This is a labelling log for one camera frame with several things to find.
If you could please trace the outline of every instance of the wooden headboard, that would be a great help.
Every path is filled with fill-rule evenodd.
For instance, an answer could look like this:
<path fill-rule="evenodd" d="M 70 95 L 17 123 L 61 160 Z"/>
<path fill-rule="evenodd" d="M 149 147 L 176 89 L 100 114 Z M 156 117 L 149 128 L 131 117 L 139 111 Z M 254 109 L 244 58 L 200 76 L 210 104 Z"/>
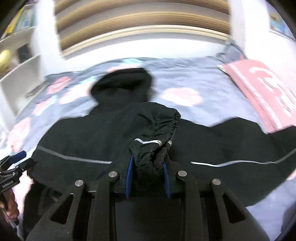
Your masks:
<path fill-rule="evenodd" d="M 98 42 L 141 33 L 191 33 L 228 39 L 223 0 L 56 0 L 62 55 Z"/>

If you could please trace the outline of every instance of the pink cloth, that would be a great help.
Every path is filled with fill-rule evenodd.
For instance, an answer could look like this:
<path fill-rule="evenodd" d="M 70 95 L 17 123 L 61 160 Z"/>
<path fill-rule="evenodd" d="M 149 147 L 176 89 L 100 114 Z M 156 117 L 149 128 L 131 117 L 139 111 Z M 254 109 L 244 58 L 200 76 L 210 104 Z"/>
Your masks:
<path fill-rule="evenodd" d="M 161 98 L 177 105 L 189 107 L 202 103 L 199 93 L 188 87 L 168 88 L 162 93 Z"/>
<path fill-rule="evenodd" d="M 296 98 L 265 64 L 241 60 L 223 67 L 252 103 L 268 132 L 296 126 Z"/>
<path fill-rule="evenodd" d="M 63 89 L 67 83 L 71 80 L 69 76 L 61 77 L 57 79 L 52 85 L 47 88 L 48 94 L 55 94 Z"/>
<path fill-rule="evenodd" d="M 294 180 L 296 178 L 296 169 L 291 173 L 290 176 L 288 176 L 287 180 L 291 181 Z"/>
<path fill-rule="evenodd" d="M 74 86 L 66 94 L 64 94 L 61 99 L 59 99 L 59 103 L 67 104 L 80 97 L 90 95 L 90 90 L 93 84 L 94 83 L 92 81 L 85 81 L 84 83 Z"/>
<path fill-rule="evenodd" d="M 50 105 L 52 105 L 52 103 L 54 102 L 54 97 L 50 97 L 45 101 L 40 102 L 39 104 L 37 104 L 35 106 L 35 109 L 33 111 L 33 114 L 36 116 L 39 116 L 42 114 L 42 112 Z"/>
<path fill-rule="evenodd" d="M 31 125 L 31 118 L 27 117 L 17 123 L 9 132 L 7 144 L 11 147 L 14 153 L 21 151 L 23 142 L 29 134 Z"/>

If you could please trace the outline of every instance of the yellow object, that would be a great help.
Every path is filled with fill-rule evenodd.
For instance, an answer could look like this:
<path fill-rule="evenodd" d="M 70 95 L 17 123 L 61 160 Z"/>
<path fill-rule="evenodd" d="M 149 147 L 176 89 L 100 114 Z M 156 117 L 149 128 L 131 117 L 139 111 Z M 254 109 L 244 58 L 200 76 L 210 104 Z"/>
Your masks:
<path fill-rule="evenodd" d="M 0 73 L 6 73 L 9 71 L 11 62 L 11 53 L 9 50 L 3 50 L 0 53 Z"/>
<path fill-rule="evenodd" d="M 13 30 L 15 29 L 15 26 L 16 26 L 16 24 L 17 24 L 17 22 L 24 10 L 25 10 L 25 7 L 23 7 L 20 11 L 18 11 L 16 16 L 13 18 L 13 20 L 10 22 L 10 24 L 6 28 L 4 34 L 12 34 L 13 33 Z"/>

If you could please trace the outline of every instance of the finger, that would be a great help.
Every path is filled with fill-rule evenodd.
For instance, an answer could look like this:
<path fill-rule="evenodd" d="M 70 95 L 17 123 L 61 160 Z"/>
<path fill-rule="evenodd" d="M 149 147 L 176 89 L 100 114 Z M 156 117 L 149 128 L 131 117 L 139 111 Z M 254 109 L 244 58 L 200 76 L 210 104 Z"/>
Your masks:
<path fill-rule="evenodd" d="M 17 218 L 18 215 L 20 214 L 19 210 L 7 210 L 6 214 L 10 217 L 10 218 Z"/>
<path fill-rule="evenodd" d="M 12 211 L 17 209 L 17 203 L 14 200 L 9 200 L 7 206 L 8 209 Z"/>
<path fill-rule="evenodd" d="M 15 194 L 13 193 L 12 189 L 8 190 L 8 194 L 9 194 L 9 197 L 11 197 L 13 200 L 15 199 Z"/>

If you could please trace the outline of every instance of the human hand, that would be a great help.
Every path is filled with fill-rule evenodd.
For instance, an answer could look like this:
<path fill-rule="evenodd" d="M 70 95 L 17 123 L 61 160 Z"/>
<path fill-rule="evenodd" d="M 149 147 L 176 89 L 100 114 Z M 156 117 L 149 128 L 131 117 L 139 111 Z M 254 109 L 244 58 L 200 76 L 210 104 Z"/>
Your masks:
<path fill-rule="evenodd" d="M 20 214 L 20 212 L 17 209 L 17 203 L 15 201 L 15 195 L 14 195 L 12 189 L 9 189 L 8 191 L 6 191 L 6 193 L 8 194 L 7 197 L 9 197 L 9 199 L 7 201 L 8 209 L 6 210 L 6 214 L 11 219 L 17 218 L 18 215 Z M 0 208 L 5 208 L 4 203 L 0 202 Z"/>

